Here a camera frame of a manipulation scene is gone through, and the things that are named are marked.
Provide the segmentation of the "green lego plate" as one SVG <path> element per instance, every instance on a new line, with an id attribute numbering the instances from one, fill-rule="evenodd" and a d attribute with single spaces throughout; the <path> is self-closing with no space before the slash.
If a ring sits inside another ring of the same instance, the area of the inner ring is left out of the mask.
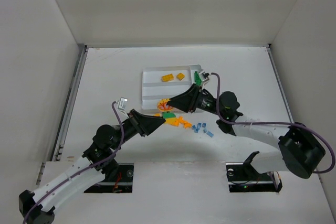
<path id="1" fill-rule="evenodd" d="M 202 79 L 197 71 L 194 72 L 194 82 L 197 86 L 202 85 Z"/>

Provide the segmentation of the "flower lego stack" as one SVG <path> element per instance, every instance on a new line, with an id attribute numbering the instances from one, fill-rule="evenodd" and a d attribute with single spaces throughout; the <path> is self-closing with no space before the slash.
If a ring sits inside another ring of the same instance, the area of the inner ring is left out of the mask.
<path id="1" fill-rule="evenodd" d="M 162 99 L 157 103 L 157 109 L 161 112 L 172 111 L 174 108 L 168 105 L 170 99 Z"/>

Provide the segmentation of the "small yellow lego brick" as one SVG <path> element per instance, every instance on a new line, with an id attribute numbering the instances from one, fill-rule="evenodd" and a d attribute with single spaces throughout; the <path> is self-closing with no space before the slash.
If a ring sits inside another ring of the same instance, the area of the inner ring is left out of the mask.
<path id="1" fill-rule="evenodd" d="M 176 77 L 178 80 L 182 81 L 185 78 L 185 75 L 183 73 L 179 73 Z"/>

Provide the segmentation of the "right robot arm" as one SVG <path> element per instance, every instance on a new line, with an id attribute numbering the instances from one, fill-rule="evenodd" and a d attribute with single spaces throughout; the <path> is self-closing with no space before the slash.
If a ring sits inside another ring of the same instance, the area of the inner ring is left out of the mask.
<path id="1" fill-rule="evenodd" d="M 244 161 L 248 170 L 253 169 L 259 174 L 287 170 L 308 179 L 326 154 L 319 141 L 302 124 L 259 124 L 238 112 L 240 104 L 231 91 L 215 98 L 206 89 L 193 84 L 184 93 L 169 99 L 167 104 L 186 113 L 200 109 L 216 114 L 219 117 L 216 124 L 223 133 L 250 138 L 275 148 L 273 153 L 255 151 Z"/>

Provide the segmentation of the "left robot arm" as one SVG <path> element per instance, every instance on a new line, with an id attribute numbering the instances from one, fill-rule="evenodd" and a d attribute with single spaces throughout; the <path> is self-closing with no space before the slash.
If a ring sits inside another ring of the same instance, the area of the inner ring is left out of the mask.
<path id="1" fill-rule="evenodd" d="M 165 123 L 161 116 L 144 115 L 136 110 L 118 125 L 100 126 L 88 149 L 52 181 L 19 195 L 19 212 L 24 223 L 52 223 L 59 207 L 91 186 L 116 176 L 115 160 L 121 146 L 137 134 L 145 137 Z"/>

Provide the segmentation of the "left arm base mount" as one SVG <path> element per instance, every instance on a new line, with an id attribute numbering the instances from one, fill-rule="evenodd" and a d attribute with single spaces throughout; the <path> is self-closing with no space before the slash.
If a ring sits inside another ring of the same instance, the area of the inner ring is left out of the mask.
<path id="1" fill-rule="evenodd" d="M 133 191 L 134 164 L 121 163 L 113 177 L 106 177 L 84 191 L 85 194 L 127 194 Z"/>

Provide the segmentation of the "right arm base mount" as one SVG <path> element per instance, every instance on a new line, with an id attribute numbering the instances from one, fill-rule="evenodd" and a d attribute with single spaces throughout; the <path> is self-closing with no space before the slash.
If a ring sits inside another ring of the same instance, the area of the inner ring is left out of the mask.
<path id="1" fill-rule="evenodd" d="M 244 162 L 226 163 L 226 176 L 230 193 L 279 193 L 282 180 L 278 172 L 258 173 L 251 165 L 259 152 L 252 152 Z"/>

